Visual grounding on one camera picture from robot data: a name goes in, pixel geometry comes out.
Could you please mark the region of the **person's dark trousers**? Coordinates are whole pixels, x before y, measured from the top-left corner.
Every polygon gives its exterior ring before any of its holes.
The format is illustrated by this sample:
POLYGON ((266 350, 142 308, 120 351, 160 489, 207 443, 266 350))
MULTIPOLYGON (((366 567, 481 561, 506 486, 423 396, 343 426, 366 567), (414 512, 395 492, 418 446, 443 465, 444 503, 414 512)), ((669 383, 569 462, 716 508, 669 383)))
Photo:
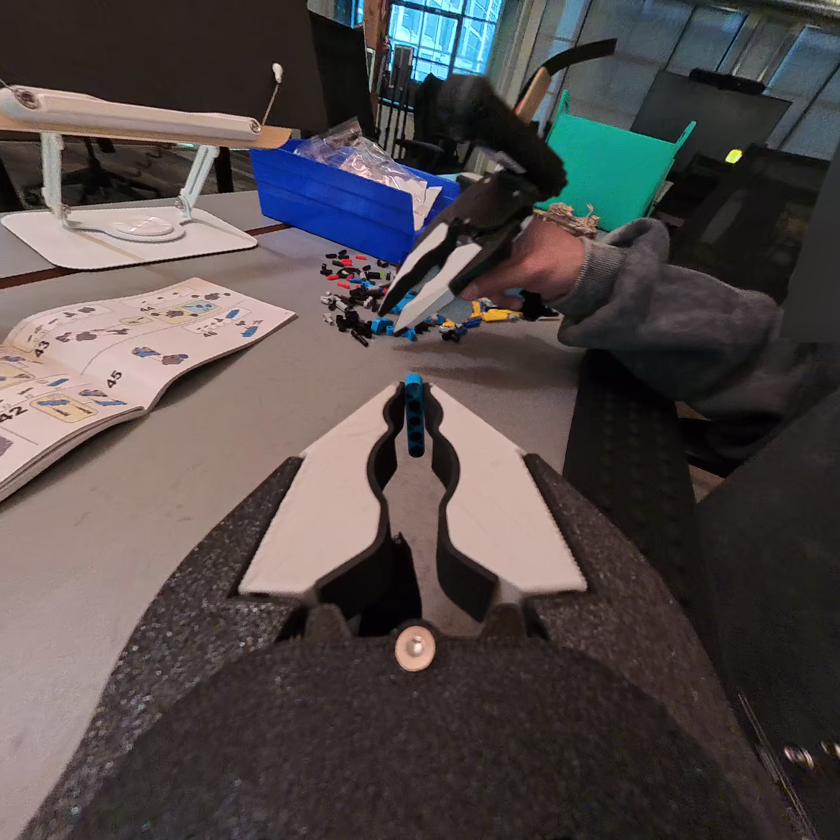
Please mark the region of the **person's dark trousers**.
POLYGON ((838 779, 785 745, 839 735, 839 396, 778 433, 699 504, 715 663, 800 838, 839 838, 838 779))

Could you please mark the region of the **blue plastic bin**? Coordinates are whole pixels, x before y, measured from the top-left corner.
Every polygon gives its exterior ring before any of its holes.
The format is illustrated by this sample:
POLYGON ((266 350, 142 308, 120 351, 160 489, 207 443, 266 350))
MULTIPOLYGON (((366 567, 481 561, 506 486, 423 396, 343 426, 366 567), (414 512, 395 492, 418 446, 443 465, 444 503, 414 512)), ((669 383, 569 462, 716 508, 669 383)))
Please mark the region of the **blue plastic bin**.
POLYGON ((262 214, 392 264, 404 261, 426 227, 461 193, 455 181, 413 171, 435 197, 415 229, 407 191, 303 157, 296 153, 300 143, 250 152, 262 214))

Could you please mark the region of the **person's right hand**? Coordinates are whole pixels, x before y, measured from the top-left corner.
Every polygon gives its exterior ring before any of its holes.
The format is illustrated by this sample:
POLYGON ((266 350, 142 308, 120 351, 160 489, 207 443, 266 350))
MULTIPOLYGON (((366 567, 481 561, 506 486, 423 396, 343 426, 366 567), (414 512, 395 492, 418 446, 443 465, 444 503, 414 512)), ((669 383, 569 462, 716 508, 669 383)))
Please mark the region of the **person's right hand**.
POLYGON ((561 299, 585 262, 586 240, 545 216, 532 217, 511 245, 509 257, 473 279, 460 292, 465 301, 488 299, 497 307, 521 310, 519 291, 546 302, 561 299))

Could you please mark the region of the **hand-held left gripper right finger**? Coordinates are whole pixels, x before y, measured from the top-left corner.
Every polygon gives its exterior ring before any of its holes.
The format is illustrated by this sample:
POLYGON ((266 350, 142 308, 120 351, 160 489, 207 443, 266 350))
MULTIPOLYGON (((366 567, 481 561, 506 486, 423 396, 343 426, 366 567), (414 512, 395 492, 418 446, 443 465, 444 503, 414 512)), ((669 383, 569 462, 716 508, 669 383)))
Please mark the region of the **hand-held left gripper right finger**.
POLYGON ((444 487, 437 580, 449 599, 529 599, 587 582, 526 453, 437 385, 426 385, 432 469, 444 487))

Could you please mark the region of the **blue five-hole beam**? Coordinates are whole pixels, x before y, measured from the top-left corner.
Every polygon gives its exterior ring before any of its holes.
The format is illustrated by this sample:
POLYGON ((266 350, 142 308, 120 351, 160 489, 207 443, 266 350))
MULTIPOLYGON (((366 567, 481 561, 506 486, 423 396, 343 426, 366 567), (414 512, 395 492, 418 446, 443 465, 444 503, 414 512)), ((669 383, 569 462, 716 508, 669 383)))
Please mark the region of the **blue five-hole beam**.
POLYGON ((407 453, 412 458, 425 454, 425 390, 420 374, 411 373, 404 381, 407 453))

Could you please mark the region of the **green plastic crate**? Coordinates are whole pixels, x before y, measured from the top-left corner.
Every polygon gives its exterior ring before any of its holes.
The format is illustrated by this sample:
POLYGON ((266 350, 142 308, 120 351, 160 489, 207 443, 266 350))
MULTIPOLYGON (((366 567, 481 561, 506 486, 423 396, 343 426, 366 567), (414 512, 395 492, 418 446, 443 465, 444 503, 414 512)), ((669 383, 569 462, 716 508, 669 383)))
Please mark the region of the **green plastic crate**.
POLYGON ((569 113, 570 93, 563 90, 547 145, 563 161, 567 185, 535 209, 564 203, 582 216, 589 207, 598 228, 611 232, 650 214, 677 153, 696 127, 688 122, 676 142, 668 142, 569 113))

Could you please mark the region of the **black partition panel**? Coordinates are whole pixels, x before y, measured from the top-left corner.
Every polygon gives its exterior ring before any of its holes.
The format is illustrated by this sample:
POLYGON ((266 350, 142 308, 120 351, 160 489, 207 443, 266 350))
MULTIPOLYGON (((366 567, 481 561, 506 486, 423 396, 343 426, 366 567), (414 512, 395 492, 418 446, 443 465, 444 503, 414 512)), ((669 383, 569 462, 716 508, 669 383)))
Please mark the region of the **black partition panel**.
POLYGON ((328 128, 306 2, 2 1, 2 79, 328 128))

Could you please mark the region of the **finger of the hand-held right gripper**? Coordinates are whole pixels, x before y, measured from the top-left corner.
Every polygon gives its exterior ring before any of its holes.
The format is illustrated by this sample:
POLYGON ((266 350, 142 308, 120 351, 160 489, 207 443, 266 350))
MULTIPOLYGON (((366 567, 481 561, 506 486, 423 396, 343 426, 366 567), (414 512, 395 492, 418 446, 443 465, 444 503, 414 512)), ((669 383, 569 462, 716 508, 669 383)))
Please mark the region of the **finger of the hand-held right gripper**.
POLYGON ((456 294, 450 285, 466 271, 482 249, 478 243, 456 245, 443 268, 429 271, 427 277, 414 288, 416 294, 395 318, 393 334, 403 336, 433 312, 453 302, 456 294))
POLYGON ((455 249, 455 224, 440 223, 427 232, 406 257, 380 303, 378 314, 384 317, 394 310, 405 295, 424 280, 432 269, 442 269, 455 249))

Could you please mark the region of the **grey desk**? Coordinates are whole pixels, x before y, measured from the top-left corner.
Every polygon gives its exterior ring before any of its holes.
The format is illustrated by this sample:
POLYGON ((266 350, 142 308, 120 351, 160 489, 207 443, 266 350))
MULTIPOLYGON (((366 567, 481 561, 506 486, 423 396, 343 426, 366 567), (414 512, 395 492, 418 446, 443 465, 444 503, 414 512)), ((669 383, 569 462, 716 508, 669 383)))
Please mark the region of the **grey desk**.
POLYGON ((58 276, 2 231, 2 337, 25 317, 201 277, 293 310, 246 352, 183 376, 152 414, 100 433, 2 504, 1 834, 60 777, 121 649, 204 535, 287 457, 408 372, 562 470, 581 352, 555 322, 491 324, 364 348, 322 320, 335 245, 263 217, 255 192, 200 207, 257 248, 58 276))

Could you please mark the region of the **white desk lamp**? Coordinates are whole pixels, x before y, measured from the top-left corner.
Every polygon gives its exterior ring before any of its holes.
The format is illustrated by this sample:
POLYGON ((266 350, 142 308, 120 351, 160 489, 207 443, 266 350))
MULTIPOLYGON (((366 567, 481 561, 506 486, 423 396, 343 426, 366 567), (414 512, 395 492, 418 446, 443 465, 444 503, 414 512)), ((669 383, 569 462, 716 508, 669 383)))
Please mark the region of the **white desk lamp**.
MULTIPOLYGON (((153 133, 195 133, 249 139, 266 125, 220 112, 184 112, 108 101, 87 94, 12 86, 1 111, 27 123, 114 128, 153 133)), ((224 147, 195 145, 196 156, 171 206, 71 208, 62 196, 61 162, 66 135, 38 133, 44 211, 2 216, 2 226, 52 266, 94 271, 232 253, 255 248, 256 238, 197 209, 207 176, 224 147)))

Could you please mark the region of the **black dimpled pad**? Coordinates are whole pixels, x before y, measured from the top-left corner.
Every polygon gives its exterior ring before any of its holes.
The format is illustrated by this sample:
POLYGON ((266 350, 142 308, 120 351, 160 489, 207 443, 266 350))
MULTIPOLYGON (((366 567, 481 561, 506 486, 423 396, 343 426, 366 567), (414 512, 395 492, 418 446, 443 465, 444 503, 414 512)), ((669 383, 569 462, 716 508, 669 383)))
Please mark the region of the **black dimpled pad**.
POLYGON ((675 405, 605 351, 587 351, 563 477, 626 536, 689 613, 703 577, 690 480, 675 405))

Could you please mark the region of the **dark monitor screen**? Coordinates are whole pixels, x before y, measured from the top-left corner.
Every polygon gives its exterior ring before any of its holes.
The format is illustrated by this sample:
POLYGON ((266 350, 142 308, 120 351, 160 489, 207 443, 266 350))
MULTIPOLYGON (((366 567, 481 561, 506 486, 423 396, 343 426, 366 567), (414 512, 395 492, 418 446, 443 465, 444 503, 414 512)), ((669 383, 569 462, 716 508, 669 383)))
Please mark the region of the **dark monitor screen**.
POLYGON ((721 89, 660 70, 631 131, 680 143, 672 171, 681 173, 697 155, 724 163, 731 151, 766 144, 790 107, 783 99, 721 89))

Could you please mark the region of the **paned window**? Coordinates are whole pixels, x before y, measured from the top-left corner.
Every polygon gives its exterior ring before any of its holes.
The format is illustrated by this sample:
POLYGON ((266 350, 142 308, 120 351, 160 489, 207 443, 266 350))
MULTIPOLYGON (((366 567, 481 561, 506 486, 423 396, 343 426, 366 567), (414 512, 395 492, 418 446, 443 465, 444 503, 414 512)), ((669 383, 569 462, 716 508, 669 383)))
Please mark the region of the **paned window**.
POLYGON ((394 1, 388 37, 413 50, 414 82, 428 76, 482 76, 497 34, 503 1, 394 1))

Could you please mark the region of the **building instruction booklet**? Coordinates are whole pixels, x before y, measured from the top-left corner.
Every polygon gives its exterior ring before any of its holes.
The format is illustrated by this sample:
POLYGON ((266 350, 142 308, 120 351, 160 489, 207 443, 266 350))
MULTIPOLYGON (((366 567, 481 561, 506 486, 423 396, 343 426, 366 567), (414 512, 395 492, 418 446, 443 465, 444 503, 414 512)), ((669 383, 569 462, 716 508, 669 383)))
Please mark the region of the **building instruction booklet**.
POLYGON ((181 376, 297 317, 194 277, 19 322, 1 345, 1 500, 94 435, 148 414, 181 376))

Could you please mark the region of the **clear plastic bags bundle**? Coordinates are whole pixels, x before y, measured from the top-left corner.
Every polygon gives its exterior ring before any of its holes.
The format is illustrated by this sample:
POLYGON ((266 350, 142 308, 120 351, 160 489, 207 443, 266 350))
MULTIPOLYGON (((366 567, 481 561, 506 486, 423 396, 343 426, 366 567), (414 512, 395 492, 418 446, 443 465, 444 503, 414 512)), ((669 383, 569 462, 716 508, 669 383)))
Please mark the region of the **clear plastic bags bundle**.
POLYGON ((357 119, 342 122, 324 135, 302 140, 294 154, 407 193, 412 199, 415 232, 425 225, 443 189, 430 185, 428 175, 417 175, 394 161, 377 142, 364 135, 357 119))

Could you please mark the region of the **pile of small building pieces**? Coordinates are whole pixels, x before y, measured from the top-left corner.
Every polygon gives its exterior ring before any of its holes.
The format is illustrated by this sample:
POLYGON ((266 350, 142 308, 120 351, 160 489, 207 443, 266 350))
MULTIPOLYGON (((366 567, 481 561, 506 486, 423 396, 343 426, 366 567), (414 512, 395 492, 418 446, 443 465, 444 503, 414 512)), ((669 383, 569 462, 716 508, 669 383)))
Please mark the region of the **pile of small building pieces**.
MULTIPOLYGON (((415 297, 415 292, 410 291, 393 310, 381 314, 385 293, 396 275, 396 266, 343 248, 324 255, 319 273, 332 284, 332 288, 319 297, 326 310, 323 320, 329 326, 349 334, 363 346, 376 338, 396 336, 396 321, 406 304, 415 297)), ((434 312, 405 331, 402 337, 416 342, 426 333, 436 333, 444 342, 459 343, 484 324, 521 320, 519 311, 498 308, 487 299, 479 299, 469 304, 467 315, 461 320, 434 312)))

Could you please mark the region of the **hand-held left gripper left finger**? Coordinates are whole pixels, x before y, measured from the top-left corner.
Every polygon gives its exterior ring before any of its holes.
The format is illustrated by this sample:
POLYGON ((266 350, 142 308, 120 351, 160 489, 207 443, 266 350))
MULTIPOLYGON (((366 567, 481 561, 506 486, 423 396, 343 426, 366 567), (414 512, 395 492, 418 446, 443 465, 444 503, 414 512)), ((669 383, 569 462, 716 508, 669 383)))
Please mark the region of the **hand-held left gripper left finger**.
POLYGON ((384 490, 402 429, 403 386, 392 383, 301 453, 241 595, 385 591, 392 534, 384 490))

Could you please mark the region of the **black office chair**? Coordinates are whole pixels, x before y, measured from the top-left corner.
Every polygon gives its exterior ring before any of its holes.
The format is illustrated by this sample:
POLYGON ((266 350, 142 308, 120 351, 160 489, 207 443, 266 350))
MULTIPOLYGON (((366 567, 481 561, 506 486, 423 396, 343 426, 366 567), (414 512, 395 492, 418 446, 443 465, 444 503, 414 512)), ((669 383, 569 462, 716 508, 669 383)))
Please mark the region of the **black office chair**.
POLYGON ((413 137, 396 140, 401 163, 433 175, 461 172, 458 143, 449 137, 440 118, 438 96, 443 81, 430 73, 419 84, 413 105, 413 137))

